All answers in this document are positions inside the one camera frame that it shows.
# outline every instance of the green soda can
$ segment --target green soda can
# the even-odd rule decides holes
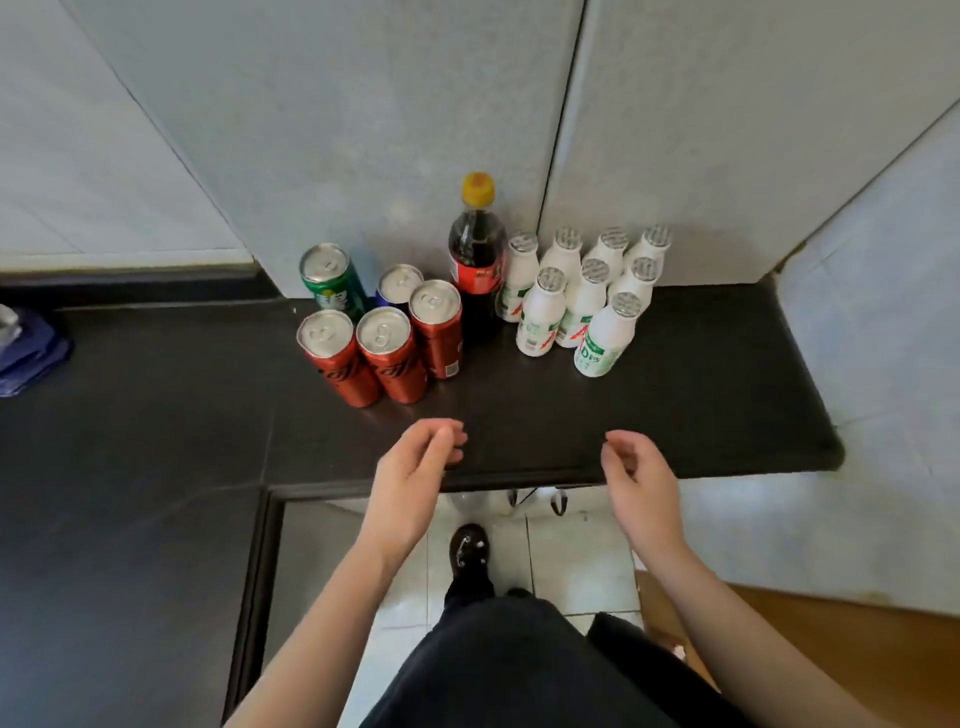
[[[350,257],[338,245],[321,243],[300,259],[300,278],[320,308],[343,311],[356,324],[367,312],[367,296]]]

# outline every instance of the countertop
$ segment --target countertop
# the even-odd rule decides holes
[[[612,427],[680,477],[835,468],[760,285],[658,289],[613,371],[512,328],[414,406],[345,406],[294,341],[309,302],[66,311],[69,363],[0,400],[0,711],[10,725],[215,725],[266,489],[363,495],[417,417],[467,423],[447,490],[601,479]]]

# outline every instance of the cola bottle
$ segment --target cola bottle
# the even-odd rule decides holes
[[[495,190],[486,172],[464,177],[464,211],[450,227],[448,247],[453,284],[464,305],[463,329],[467,343],[483,341],[500,328],[495,301],[503,272],[507,232],[490,211]]]

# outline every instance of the hand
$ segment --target hand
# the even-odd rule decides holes
[[[447,465],[464,458],[457,420],[418,420],[380,458],[357,544],[372,547],[394,571],[423,538]]]
[[[646,435],[617,429],[600,450],[616,522],[647,563],[689,551],[680,517],[680,486]]]

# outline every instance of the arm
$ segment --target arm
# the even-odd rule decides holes
[[[426,533],[444,466],[463,458],[463,427],[420,420],[380,459],[356,543],[227,728],[337,725],[377,607]]]
[[[608,432],[601,461],[617,522],[669,595],[727,698],[765,728],[889,725],[811,663],[690,550],[677,477],[648,437]]]

